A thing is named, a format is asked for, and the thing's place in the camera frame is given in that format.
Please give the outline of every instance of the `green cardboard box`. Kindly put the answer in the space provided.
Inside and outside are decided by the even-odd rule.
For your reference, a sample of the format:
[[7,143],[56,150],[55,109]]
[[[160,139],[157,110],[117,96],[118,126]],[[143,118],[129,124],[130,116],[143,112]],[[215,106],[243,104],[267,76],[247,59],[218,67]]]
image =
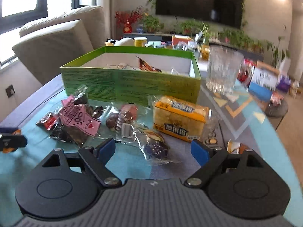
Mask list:
[[[137,56],[167,73],[108,69],[121,63],[138,67]],[[172,68],[180,75],[169,74]],[[168,95],[196,103],[201,81],[190,51],[128,46],[96,49],[62,66],[61,73],[68,95],[86,84],[89,99],[144,106],[148,95]]]

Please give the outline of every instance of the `sofa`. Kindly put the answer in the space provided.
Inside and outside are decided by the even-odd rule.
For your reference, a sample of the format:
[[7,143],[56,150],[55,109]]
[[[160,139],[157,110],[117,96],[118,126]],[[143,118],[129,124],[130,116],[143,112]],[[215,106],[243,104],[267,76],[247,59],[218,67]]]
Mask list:
[[13,51],[42,84],[60,74],[64,64],[105,44],[100,6],[70,10],[25,24]]

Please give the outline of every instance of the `glass cup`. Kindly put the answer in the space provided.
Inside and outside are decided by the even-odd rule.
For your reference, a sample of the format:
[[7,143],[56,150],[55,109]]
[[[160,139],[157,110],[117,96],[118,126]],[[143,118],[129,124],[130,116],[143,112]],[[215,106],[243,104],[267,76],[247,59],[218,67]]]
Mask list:
[[206,86],[212,92],[232,94],[243,54],[221,46],[210,47]]

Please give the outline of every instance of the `pink label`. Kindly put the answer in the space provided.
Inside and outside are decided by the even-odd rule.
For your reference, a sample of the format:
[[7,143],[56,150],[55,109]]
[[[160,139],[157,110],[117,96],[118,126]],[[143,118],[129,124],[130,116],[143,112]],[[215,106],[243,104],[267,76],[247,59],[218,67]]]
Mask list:
[[74,105],[73,99],[64,100],[65,105],[61,110],[61,121],[66,126],[77,126],[78,129],[86,133],[87,135],[95,136],[100,121],[92,118],[86,111],[85,105]]
[[69,103],[70,101],[74,101],[75,97],[73,95],[70,95],[69,97],[67,97],[67,99],[65,100],[61,100],[61,103],[63,106],[65,106],[67,103]]

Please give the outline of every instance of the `floor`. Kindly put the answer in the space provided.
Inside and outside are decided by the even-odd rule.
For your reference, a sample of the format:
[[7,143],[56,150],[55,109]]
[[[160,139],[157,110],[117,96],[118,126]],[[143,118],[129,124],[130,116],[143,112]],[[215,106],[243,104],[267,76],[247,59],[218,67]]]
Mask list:
[[278,127],[277,133],[303,187],[303,94],[296,99],[287,95],[285,99],[288,103],[288,113]]

